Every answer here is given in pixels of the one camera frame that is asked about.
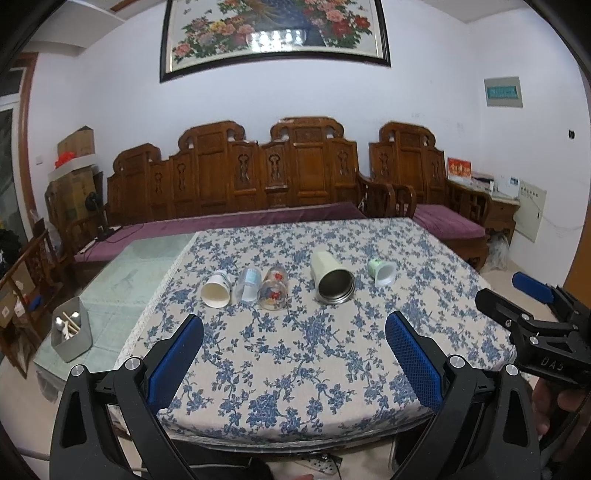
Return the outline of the person's right hand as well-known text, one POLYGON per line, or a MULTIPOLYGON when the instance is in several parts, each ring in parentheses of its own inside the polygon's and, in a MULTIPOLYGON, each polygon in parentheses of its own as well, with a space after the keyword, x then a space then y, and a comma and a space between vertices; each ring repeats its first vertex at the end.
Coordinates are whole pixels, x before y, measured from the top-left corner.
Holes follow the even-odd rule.
POLYGON ((536 429, 539 435, 545 435, 557 412, 576 413, 584 403, 584 390, 553 390, 551 385, 539 378, 532 394, 532 408, 536 429))

